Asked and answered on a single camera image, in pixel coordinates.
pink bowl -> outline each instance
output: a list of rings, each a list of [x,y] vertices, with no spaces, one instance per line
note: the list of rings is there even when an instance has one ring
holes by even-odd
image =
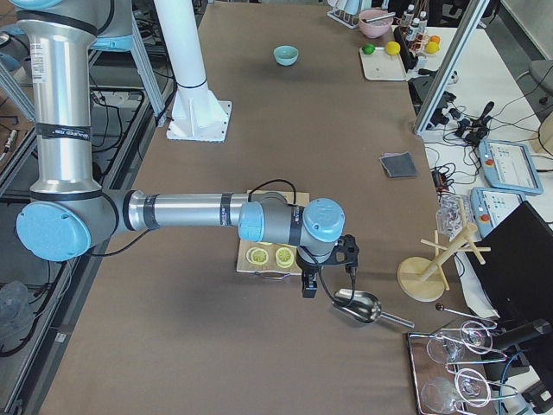
[[[381,9],[368,9],[363,10],[359,13],[359,29],[369,39],[374,39],[375,37],[380,37],[388,30],[390,30],[391,24],[393,23],[393,17],[384,20],[378,20],[372,23],[365,23],[363,19],[370,19],[372,17],[382,16],[389,11],[384,11]]]

metal scoop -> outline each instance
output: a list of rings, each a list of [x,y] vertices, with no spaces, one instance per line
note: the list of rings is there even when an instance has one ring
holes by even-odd
[[[382,304],[378,298],[370,292],[356,290],[353,300],[349,305],[347,304],[352,297],[351,290],[342,288],[336,291],[334,297],[336,300],[333,302],[333,306],[344,314],[353,317],[358,322],[369,324],[371,322],[376,322],[382,317],[385,320],[401,324],[410,329],[415,328],[413,322],[382,311]]]

green lime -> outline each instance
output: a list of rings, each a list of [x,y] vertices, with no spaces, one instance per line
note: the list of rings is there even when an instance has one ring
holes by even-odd
[[[363,47],[363,53],[364,54],[373,54],[375,50],[376,50],[376,48],[374,47],[374,45],[372,43],[367,43]]]

gray cloth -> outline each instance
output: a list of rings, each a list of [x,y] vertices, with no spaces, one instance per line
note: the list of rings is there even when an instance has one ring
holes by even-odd
[[[388,177],[417,177],[415,164],[409,152],[384,154],[379,158]]]

teal bowl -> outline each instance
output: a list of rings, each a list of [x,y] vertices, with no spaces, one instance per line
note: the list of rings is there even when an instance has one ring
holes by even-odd
[[[273,50],[273,55],[275,56],[276,63],[283,67],[289,67],[296,63],[300,53],[293,46],[279,46]]]

